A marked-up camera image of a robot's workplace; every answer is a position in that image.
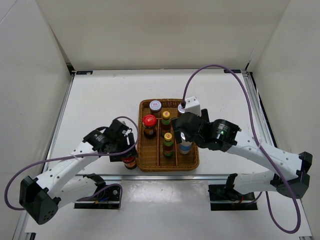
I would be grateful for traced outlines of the red-lid sauce jar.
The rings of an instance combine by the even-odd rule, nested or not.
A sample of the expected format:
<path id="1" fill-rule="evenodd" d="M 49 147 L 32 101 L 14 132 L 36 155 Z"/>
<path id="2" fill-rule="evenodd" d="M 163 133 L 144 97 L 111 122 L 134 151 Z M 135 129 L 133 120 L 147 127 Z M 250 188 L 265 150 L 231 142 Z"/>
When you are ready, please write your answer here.
<path id="1" fill-rule="evenodd" d="M 143 133 L 148 139 L 152 139 L 157 135 L 157 119 L 153 114 L 147 114 L 142 119 Z"/>
<path id="2" fill-rule="evenodd" d="M 124 166 L 129 170 L 133 170 L 137 167 L 136 158 L 134 156 L 123 158 L 122 162 L 124 163 Z"/>

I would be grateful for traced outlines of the silver-cap pepper shaker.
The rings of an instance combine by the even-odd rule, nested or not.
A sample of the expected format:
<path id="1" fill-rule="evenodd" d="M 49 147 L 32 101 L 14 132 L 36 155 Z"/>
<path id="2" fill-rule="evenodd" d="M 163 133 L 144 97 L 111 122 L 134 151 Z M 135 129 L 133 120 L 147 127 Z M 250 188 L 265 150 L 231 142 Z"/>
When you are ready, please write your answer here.
<path id="1" fill-rule="evenodd" d="M 192 142 L 186 140 L 186 136 L 183 132 L 180 133 L 181 143 L 179 144 L 179 152 L 183 155 L 187 155 L 192 147 Z"/>

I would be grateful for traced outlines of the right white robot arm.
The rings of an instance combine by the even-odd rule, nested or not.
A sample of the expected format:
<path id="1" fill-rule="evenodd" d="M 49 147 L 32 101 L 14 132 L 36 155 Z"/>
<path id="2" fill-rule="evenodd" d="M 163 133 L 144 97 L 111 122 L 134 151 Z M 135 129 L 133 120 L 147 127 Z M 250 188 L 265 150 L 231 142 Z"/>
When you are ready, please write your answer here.
<path id="1" fill-rule="evenodd" d="M 183 134 L 187 142 L 195 143 L 201 149 L 237 155 L 267 169 L 258 173 L 230 174 L 221 188 L 230 200 L 251 192 L 268 191 L 301 199 L 309 188 L 308 171 L 313 156 L 308 152 L 295 154 L 266 143 L 256 143 L 234 123 L 224 119 L 210 122 L 208 118 L 190 112 L 174 118 L 172 127 L 178 143 Z"/>

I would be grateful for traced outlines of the white-lid spice jar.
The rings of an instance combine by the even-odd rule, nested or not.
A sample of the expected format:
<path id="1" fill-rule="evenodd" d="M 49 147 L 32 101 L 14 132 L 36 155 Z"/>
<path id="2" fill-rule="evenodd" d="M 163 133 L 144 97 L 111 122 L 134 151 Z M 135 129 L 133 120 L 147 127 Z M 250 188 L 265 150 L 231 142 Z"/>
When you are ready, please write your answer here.
<path id="1" fill-rule="evenodd" d="M 161 118 L 162 116 L 162 103 L 159 100 L 152 100 L 149 103 L 149 109 L 152 115 L 156 118 Z"/>
<path id="2" fill-rule="evenodd" d="M 181 104 L 178 105 L 177 110 L 179 116 L 185 113 L 185 108 Z"/>

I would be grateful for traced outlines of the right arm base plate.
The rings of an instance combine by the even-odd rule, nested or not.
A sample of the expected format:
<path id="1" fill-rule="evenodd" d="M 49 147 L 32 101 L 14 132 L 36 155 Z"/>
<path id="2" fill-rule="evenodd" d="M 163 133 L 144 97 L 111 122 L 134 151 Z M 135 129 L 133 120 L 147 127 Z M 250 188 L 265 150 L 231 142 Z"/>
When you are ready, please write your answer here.
<path id="1" fill-rule="evenodd" d="M 209 180 L 208 194 L 211 211 L 257 211 L 254 192 L 241 194 L 227 184 L 227 179 Z"/>

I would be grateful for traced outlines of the yellow-cap chili bottle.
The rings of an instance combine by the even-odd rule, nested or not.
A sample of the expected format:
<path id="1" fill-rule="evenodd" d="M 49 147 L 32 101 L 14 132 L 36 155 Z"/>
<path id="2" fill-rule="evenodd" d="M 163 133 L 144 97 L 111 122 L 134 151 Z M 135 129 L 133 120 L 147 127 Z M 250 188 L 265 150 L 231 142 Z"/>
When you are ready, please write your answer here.
<path id="1" fill-rule="evenodd" d="M 171 132 L 171 113 L 169 111 L 164 111 L 161 116 L 160 122 L 160 132 L 163 137 L 166 133 Z"/>
<path id="2" fill-rule="evenodd" d="M 173 136 L 169 132 L 163 136 L 162 153 L 166 158 L 171 158 L 174 154 Z"/>

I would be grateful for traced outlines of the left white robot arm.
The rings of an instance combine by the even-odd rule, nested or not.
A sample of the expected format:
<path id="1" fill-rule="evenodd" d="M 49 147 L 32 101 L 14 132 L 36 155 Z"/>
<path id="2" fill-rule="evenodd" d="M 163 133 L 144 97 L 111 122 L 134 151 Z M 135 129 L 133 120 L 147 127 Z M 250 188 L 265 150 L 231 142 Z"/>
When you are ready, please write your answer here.
<path id="1" fill-rule="evenodd" d="M 34 178 L 26 176 L 22 180 L 19 204 L 38 225 L 43 225 L 70 203 L 100 200 L 109 188 L 102 177 L 91 173 L 74 180 L 74 176 L 100 157 L 109 156 L 115 161 L 136 158 L 136 143 L 132 129 L 117 118 L 108 127 L 94 129 L 54 167 Z"/>

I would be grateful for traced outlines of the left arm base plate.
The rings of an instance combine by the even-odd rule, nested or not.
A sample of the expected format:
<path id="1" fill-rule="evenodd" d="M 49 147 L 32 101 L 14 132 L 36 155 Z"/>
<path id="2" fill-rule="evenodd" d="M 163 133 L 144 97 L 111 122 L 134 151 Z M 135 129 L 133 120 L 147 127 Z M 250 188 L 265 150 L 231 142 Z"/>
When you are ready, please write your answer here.
<path id="1" fill-rule="evenodd" d="M 88 210 L 119 210 L 121 208 L 123 187 L 119 183 L 107 184 L 106 181 L 95 173 L 86 174 L 84 179 L 93 180 L 96 186 L 93 196 L 85 197 L 74 203 L 74 209 Z"/>

